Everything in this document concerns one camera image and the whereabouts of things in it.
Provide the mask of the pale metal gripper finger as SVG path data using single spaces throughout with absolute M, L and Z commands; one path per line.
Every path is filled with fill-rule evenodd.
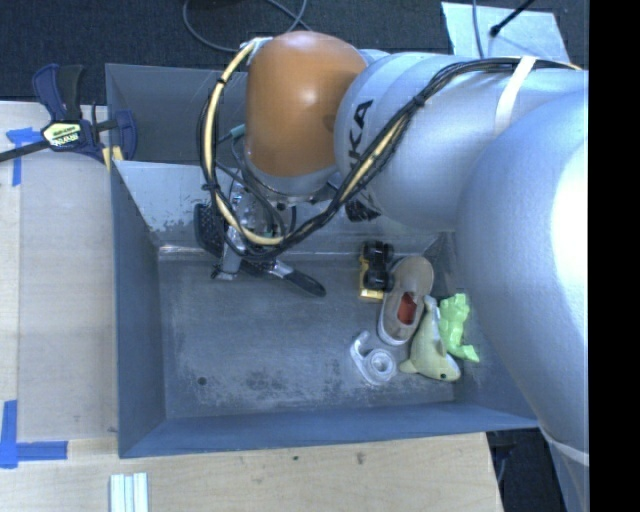
M 219 279 L 234 279 L 239 273 L 242 258 L 224 242 L 222 247 L 222 255 L 218 263 Z

